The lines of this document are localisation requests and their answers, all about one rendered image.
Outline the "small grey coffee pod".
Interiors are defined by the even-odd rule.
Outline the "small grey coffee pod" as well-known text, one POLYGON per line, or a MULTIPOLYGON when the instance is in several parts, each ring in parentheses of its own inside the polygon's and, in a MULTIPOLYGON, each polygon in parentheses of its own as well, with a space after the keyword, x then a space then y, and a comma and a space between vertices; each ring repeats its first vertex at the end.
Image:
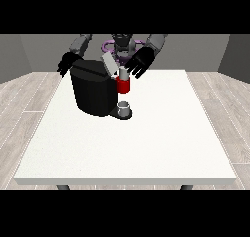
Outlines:
POLYGON ((126 81, 128 79, 129 75, 127 73, 127 70, 124 66, 119 67, 119 78, 123 81, 126 81))

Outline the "pale grey machine lid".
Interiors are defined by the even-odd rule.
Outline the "pale grey machine lid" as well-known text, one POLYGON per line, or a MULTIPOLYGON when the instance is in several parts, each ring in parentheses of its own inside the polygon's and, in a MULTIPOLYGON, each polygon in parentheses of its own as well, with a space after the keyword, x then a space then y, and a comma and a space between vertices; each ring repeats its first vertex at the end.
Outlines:
POLYGON ((116 64, 111 52, 106 52, 101 55, 101 61, 109 76, 114 75, 118 71, 118 65, 116 64))

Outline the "small grey cup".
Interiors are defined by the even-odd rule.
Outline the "small grey cup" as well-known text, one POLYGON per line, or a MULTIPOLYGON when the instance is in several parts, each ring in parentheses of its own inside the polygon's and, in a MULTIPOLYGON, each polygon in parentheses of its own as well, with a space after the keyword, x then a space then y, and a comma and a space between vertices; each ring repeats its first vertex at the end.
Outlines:
POLYGON ((121 117, 126 117, 130 113, 130 105, 127 101, 120 101, 117 104, 118 107, 118 115, 121 117))

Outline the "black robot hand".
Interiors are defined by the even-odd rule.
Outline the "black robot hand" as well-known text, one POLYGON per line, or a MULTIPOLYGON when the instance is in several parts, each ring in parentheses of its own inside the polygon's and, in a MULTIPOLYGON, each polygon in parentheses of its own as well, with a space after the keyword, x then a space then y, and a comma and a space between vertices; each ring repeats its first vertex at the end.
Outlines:
POLYGON ((80 57, 78 54, 66 52, 58 64, 57 72, 61 77, 64 77, 73 64, 80 59, 82 59, 82 57, 80 57))
POLYGON ((153 64, 155 60, 154 50, 151 47, 141 47, 125 64, 128 73, 139 79, 153 64))

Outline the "red pod holder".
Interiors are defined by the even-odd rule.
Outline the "red pod holder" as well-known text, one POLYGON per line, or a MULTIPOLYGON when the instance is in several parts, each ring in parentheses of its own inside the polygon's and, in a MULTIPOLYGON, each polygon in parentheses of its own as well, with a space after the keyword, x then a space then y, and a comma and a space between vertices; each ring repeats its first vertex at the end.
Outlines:
POLYGON ((130 91, 130 80, 121 80, 116 77, 117 92, 120 94, 126 94, 130 91))

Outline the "black coffee machine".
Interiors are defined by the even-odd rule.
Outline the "black coffee machine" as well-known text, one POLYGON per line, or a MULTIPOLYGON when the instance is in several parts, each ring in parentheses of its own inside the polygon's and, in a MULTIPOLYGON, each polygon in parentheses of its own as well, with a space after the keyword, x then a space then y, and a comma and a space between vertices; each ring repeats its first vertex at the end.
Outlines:
POLYGON ((79 59, 72 65, 70 76, 77 106, 83 112, 120 120, 132 117, 131 109, 121 115, 117 81, 108 75, 101 61, 79 59))

